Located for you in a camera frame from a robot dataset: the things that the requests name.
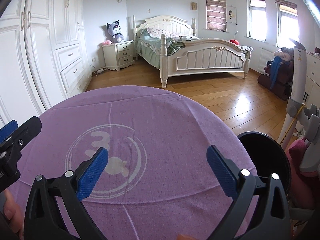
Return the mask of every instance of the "round table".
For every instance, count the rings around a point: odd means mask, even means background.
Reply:
[[[210,145],[255,173],[230,128],[199,103],[167,90],[92,90],[40,119],[42,131],[22,151],[21,177],[11,187],[18,204],[25,210],[36,175],[60,177],[105,147],[108,165],[83,204],[108,240],[206,239],[232,202],[206,161]],[[240,233],[251,216],[252,209]],[[66,224],[76,234],[67,218]]]

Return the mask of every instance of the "window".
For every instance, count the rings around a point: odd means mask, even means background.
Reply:
[[[292,48],[295,46],[289,38],[299,41],[299,23],[297,5],[284,0],[276,0],[278,10],[277,47]]]
[[[248,16],[247,37],[266,41],[268,29],[266,0],[248,0]]]
[[[206,0],[207,1],[207,29],[226,31],[226,0]]]

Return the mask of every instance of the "black trash can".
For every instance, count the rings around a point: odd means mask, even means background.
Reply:
[[[256,166],[258,176],[269,177],[272,173],[277,173],[287,194],[291,184],[291,169],[280,145],[259,132],[244,132],[237,137]]]

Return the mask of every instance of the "human hand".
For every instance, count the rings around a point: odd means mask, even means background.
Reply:
[[[186,235],[178,235],[177,240],[197,240],[191,236],[186,236]]]
[[[3,212],[6,218],[10,221],[9,226],[11,230],[19,235],[23,240],[23,217],[19,205],[14,201],[11,192],[7,189],[4,190],[6,202],[4,203]]]

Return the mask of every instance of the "cabinet handle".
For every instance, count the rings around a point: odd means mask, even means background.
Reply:
[[[31,25],[31,12],[28,11],[28,29],[30,28]]]
[[[24,27],[24,21],[25,21],[24,12],[21,12],[21,30],[22,31],[23,31],[23,27]]]

